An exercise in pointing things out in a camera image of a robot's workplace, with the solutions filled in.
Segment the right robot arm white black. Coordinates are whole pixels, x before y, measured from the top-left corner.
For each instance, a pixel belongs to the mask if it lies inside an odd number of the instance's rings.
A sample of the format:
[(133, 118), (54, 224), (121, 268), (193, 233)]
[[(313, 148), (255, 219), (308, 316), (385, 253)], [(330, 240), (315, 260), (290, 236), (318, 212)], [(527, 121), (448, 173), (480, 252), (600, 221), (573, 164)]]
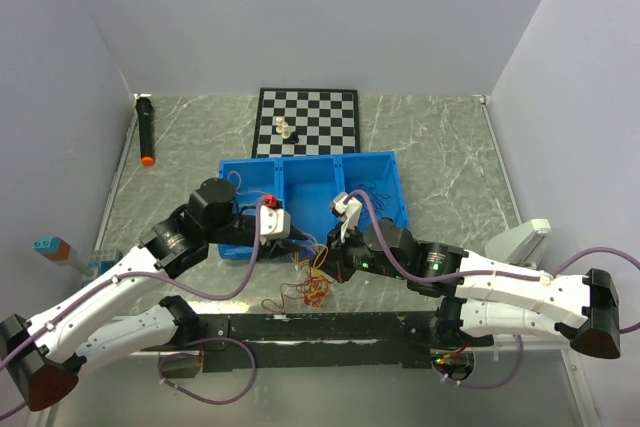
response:
[(327, 247), (321, 269), (340, 283), (362, 271), (401, 279), (408, 289), (440, 299), (436, 332), (445, 344), (496, 335), (564, 338), (586, 356), (621, 355), (619, 298), (604, 270), (552, 275), (517, 267), (417, 240), (388, 218), (366, 231), (337, 225)]

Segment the blue three-compartment plastic bin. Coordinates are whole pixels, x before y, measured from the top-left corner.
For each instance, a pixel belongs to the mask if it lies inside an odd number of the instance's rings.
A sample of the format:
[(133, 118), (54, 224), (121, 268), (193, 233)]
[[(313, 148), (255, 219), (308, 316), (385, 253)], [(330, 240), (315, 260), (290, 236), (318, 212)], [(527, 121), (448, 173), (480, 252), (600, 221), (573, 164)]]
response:
[(236, 186), (239, 205), (253, 204), (264, 194), (275, 195), (293, 225), (319, 241), (337, 223), (329, 210), (331, 201), (357, 188), (370, 195), (377, 217), (409, 226), (392, 152), (222, 160), (218, 173)]

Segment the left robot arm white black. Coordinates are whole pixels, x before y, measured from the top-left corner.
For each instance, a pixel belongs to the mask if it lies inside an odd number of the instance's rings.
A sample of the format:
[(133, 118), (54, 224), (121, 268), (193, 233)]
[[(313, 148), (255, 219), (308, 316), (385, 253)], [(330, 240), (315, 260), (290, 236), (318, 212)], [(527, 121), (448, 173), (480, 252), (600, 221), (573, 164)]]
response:
[(93, 282), (39, 314), (5, 318), (1, 367), (24, 407), (37, 412), (53, 406), (76, 387), (81, 375), (132, 352), (192, 345), (198, 318), (179, 296), (166, 297), (137, 316), (113, 318), (162, 284), (206, 298), (207, 293), (178, 278), (207, 258), (210, 245), (250, 248), (247, 277), (262, 258), (302, 250), (307, 237), (292, 225), (280, 199), (264, 194), (250, 210), (245, 214), (237, 206), (231, 182), (208, 179)]

